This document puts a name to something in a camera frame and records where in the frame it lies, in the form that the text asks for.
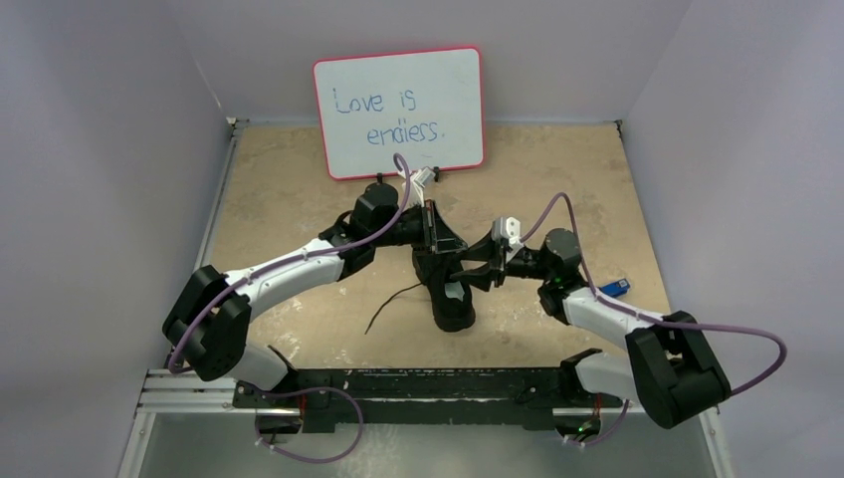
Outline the black shoe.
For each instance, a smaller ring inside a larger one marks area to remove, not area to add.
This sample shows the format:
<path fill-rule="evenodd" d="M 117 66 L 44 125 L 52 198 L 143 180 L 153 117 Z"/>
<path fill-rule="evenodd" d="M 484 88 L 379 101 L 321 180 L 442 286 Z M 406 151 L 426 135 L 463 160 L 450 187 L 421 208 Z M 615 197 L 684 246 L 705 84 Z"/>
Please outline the black shoe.
<path fill-rule="evenodd" d="M 457 255 L 414 250 L 412 265 L 417 279 L 430 296 L 436 326 L 446 333 L 470 328 L 476 320 L 472 291 L 468 285 L 452 279 L 453 274 L 463 271 Z"/>

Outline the black shoelace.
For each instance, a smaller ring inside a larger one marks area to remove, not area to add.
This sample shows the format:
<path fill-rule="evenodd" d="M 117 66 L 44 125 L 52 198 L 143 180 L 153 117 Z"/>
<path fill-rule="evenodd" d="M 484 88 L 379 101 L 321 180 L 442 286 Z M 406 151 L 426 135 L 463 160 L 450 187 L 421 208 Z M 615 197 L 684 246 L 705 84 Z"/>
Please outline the black shoelace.
<path fill-rule="evenodd" d="M 391 307 L 395 306 L 410 306 L 413 308 L 416 306 L 418 302 L 418 298 L 415 296 L 411 296 L 407 298 L 407 295 L 412 293 L 413 291 L 418 291 L 422 287 L 421 282 L 416 282 L 415 284 L 404 287 L 399 289 L 398 291 L 392 293 L 382 304 L 378 306 L 375 312 L 372 314 L 368 323 L 364 329 L 363 334 L 367 336 L 370 331 L 372 330 L 373 326 L 375 325 L 376 321 Z"/>

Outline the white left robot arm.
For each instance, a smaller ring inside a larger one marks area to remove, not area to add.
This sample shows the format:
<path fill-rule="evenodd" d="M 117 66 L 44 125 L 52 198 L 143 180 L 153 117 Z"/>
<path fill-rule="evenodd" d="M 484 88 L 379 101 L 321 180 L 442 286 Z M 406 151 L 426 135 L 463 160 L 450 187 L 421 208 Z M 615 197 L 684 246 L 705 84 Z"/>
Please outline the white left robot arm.
<path fill-rule="evenodd" d="M 354 207 L 300 249 L 250 268 L 221 273 L 197 269 L 165 319 L 173 373 L 194 371 L 205 381 L 231 377 L 258 389 L 273 407 L 296 397 L 296 369 L 278 351 L 247 340 L 251 322 L 276 305 L 321 285 L 342 281 L 369 265 L 379 247 L 409 245 L 436 326 L 447 333 L 476 319 L 470 288 L 453 280 L 465 242 L 444 223 L 436 205 L 401 201 L 386 183 L 372 183 Z"/>

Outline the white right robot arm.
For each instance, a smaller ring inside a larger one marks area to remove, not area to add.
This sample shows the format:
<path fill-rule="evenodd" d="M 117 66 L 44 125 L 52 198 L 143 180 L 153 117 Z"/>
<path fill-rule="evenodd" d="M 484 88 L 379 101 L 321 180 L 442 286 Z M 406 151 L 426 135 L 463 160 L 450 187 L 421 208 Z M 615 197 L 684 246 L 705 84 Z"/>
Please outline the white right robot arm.
<path fill-rule="evenodd" d="M 594 352 L 578 359 L 558 380 L 566 402 L 581 405 L 596 393 L 609 394 L 641 405 L 653 422 L 670 429 L 731 396 L 696 319 L 684 311 L 653 318 L 591 286 L 580 271 L 572 231 L 551 230 L 538 249 L 489 234 L 464 257 L 481 265 L 455 273 L 455 280 L 483 291 L 508 277 L 538 280 L 538 301 L 548 316 L 625 352 L 624 358 Z"/>

